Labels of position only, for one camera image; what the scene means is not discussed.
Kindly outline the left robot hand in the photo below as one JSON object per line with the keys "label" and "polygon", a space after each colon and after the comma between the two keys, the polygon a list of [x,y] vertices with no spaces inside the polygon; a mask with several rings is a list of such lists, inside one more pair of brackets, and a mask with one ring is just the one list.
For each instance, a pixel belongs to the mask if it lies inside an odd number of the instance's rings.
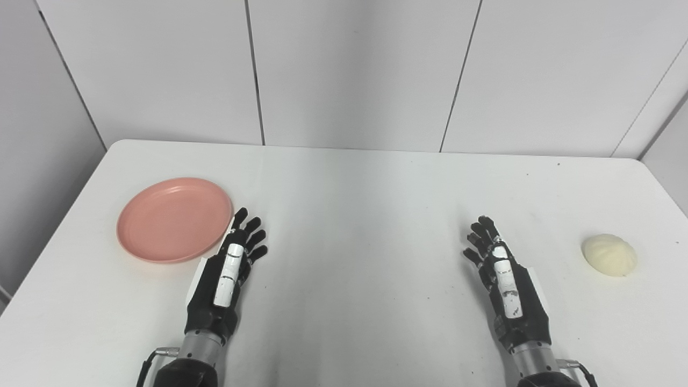
{"label": "left robot hand", "polygon": [[256,260],[268,252],[261,218],[248,216],[245,207],[234,214],[218,252],[200,265],[196,289],[187,303],[184,333],[210,332],[220,338],[222,345],[233,335],[241,287]]}

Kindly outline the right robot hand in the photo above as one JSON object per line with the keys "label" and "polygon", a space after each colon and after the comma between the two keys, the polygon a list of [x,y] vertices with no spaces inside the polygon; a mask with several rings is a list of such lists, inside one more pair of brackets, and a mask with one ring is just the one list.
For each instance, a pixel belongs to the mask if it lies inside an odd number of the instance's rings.
{"label": "right robot hand", "polygon": [[494,221],[479,216],[467,235],[463,255],[475,265],[496,314],[497,339],[512,351],[524,343],[551,345],[549,318],[529,271],[514,258]]}

